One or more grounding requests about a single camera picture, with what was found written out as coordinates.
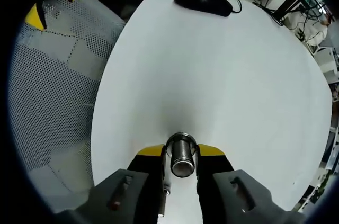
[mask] white tabletop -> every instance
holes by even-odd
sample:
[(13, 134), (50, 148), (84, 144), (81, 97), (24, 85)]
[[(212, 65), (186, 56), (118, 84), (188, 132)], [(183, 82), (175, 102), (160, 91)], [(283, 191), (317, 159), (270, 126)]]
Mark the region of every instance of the white tabletop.
[[(229, 0), (235, 10), (236, 0)], [(185, 131), (226, 153), (290, 210), (320, 163), (331, 121), (325, 77), (260, 8), (221, 17), (144, 0), (103, 73), (92, 123), (99, 184), (143, 147)], [(162, 223), (201, 222), (196, 176), (169, 177)]]

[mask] perforated metal panel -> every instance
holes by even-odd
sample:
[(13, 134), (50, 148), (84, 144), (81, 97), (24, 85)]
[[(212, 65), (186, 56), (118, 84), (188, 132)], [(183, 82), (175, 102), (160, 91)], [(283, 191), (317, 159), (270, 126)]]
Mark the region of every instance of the perforated metal panel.
[(91, 124), (103, 69), (124, 22), (97, 0), (45, 0), (47, 29), (23, 24), (10, 64), (15, 145), (54, 211), (74, 208), (93, 186)]

